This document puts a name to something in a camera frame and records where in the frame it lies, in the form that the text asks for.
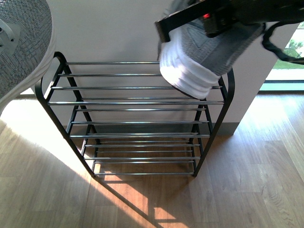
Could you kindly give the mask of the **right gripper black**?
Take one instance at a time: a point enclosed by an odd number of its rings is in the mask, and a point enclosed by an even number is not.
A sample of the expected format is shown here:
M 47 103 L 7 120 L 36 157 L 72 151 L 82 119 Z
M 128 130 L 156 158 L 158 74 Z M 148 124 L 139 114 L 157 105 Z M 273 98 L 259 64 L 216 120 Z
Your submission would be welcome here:
M 169 42 L 169 33 L 193 20 L 201 19 L 210 38 L 234 23 L 252 25 L 267 22 L 301 22 L 302 0 L 189 0 L 186 7 L 155 22 L 161 42 Z

